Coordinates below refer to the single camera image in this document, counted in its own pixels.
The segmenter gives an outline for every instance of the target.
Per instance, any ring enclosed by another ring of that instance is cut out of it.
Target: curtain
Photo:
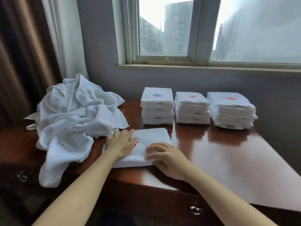
[[[62,78],[89,79],[77,0],[42,0]]]
[[[0,0],[0,127],[36,111],[62,82],[41,0]]]

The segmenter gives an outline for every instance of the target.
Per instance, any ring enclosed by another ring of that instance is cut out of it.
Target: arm
[[[154,152],[145,159],[155,159],[153,164],[165,175],[188,182],[207,201],[226,226],[275,226],[269,218],[232,193],[203,170],[196,168],[174,146],[154,143],[147,147]]]
[[[115,131],[107,137],[107,150],[79,176],[35,221],[33,226],[84,226],[96,204],[113,164],[133,149],[134,130]]]

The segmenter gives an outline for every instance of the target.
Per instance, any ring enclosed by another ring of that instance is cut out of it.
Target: stack of folded towels
[[[173,124],[174,104],[171,89],[145,87],[141,98],[143,123]]]
[[[177,123],[210,124],[209,102],[200,93],[176,92],[175,115]]]
[[[211,118],[216,126],[229,129],[252,128],[256,108],[239,93],[208,92]]]

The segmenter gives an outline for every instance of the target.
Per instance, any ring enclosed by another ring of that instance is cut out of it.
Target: window frame
[[[187,56],[159,56],[139,55],[139,0],[122,0],[127,64],[301,70],[301,64],[210,62],[220,1],[194,0]]]

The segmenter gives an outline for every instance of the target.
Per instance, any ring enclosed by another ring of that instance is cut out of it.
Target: white sheer curtain
[[[42,0],[62,78],[89,79],[77,0]]]

